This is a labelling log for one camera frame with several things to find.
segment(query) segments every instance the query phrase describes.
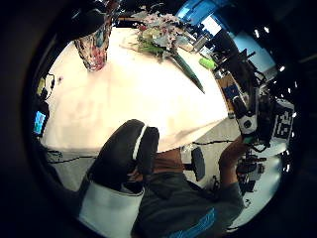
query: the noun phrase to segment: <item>computer screen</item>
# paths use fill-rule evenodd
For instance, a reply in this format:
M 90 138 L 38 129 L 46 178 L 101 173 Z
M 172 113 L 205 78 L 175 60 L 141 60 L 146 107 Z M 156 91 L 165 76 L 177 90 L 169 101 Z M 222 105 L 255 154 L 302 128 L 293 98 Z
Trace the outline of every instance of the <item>computer screen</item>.
M 43 114 L 42 112 L 38 111 L 37 115 L 36 115 L 36 119 L 35 119 L 35 123 L 34 123 L 34 133 L 41 135 L 42 134 L 42 129 L 43 129 L 43 125 L 44 122 L 46 120 L 46 115 Z

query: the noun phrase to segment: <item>cable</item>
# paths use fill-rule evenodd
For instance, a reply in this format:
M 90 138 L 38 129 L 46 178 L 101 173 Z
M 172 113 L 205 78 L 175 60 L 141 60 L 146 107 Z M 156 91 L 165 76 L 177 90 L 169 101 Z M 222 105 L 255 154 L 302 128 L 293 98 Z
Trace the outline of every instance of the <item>cable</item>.
M 53 88 L 54 88 L 54 86 L 55 86 L 55 75 L 52 74 L 52 73 L 49 73 L 49 72 L 48 72 L 48 75 L 49 75 L 49 76 L 52 76 L 53 79 L 52 79 L 52 81 L 51 81 L 51 92 L 50 92 L 50 95 L 46 98 L 46 100 L 48 100 L 48 99 L 51 97 L 52 92 L 53 92 Z
M 216 144 L 216 143 L 229 143 L 229 142 L 234 142 L 234 141 L 231 141 L 231 140 L 225 140 L 225 141 L 211 141 L 211 142 L 207 142 L 207 143 L 193 142 L 192 144 L 198 145 L 198 146 L 206 146 L 206 145 L 212 145 L 212 144 Z
M 51 90 L 50 95 L 46 98 L 46 100 L 48 100 L 51 97 L 52 92 L 53 92 L 53 90 Z
M 68 162 L 72 162 L 72 161 L 76 161 L 76 160 L 79 160 L 81 158 L 90 158 L 90 159 L 97 159 L 96 157 L 92 157 L 92 156 L 86 156 L 86 157 L 76 157 L 76 158 L 72 158 L 72 159 L 69 159 L 69 160 L 64 160 L 64 161 L 56 161 L 56 162 L 49 162 L 49 164 L 62 164 L 62 163 L 68 163 Z
M 256 148 L 256 147 L 254 147 L 254 146 L 251 146 L 251 148 L 252 148 L 254 151 L 258 152 L 258 153 L 262 153 L 263 151 L 265 151 L 265 150 L 266 150 L 267 146 L 264 146 L 264 148 L 263 148 L 263 149 L 261 149 L 261 150 L 257 149 L 257 148 Z

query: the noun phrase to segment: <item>flower arrangement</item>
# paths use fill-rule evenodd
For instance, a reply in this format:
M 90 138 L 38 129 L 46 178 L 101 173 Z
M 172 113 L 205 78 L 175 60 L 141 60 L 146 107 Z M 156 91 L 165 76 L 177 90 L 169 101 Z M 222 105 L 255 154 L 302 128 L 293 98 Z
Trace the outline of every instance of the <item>flower arrangement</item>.
M 188 44 L 183 31 L 178 27 L 178 18 L 159 12 L 150 14 L 145 6 L 141 9 L 143 11 L 132 15 L 139 22 L 135 24 L 139 30 L 137 37 L 139 51 L 155 54 L 159 61 L 166 58 L 174 59 L 190 80 L 204 92 L 196 74 L 177 52 L 180 45 Z

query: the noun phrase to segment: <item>white table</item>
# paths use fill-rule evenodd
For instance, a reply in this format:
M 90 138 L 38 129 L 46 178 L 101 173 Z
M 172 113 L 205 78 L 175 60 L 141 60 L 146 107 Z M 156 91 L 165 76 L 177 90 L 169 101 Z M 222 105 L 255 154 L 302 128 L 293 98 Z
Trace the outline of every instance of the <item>white table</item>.
M 96 72 L 87 71 L 74 44 L 59 55 L 50 73 L 63 80 L 48 100 L 45 146 L 97 153 L 120 125 L 139 119 L 158 127 L 162 152 L 197 140 L 227 117 L 220 88 L 212 72 L 199 64 L 200 55 L 179 50 L 205 94 L 170 59 L 158 63 L 152 55 L 124 48 L 123 41 L 131 41 L 134 32 L 113 28 L 107 63 Z

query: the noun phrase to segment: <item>green object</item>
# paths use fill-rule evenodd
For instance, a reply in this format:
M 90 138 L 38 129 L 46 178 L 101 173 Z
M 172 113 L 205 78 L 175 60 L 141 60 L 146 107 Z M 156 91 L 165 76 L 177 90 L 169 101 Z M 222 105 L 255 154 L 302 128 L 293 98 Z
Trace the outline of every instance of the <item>green object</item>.
M 195 85 L 203 92 L 204 88 L 201 85 L 198 77 L 196 76 L 196 74 L 194 73 L 194 71 L 190 68 L 190 66 L 187 64 L 187 62 L 177 53 L 174 52 L 173 55 L 171 55 L 172 58 L 178 63 L 178 65 L 182 68 L 182 70 L 184 71 L 184 73 L 186 74 L 187 77 L 189 77 L 189 79 L 195 83 Z
M 212 59 L 202 58 L 199 63 L 208 69 L 215 69 L 216 63 Z

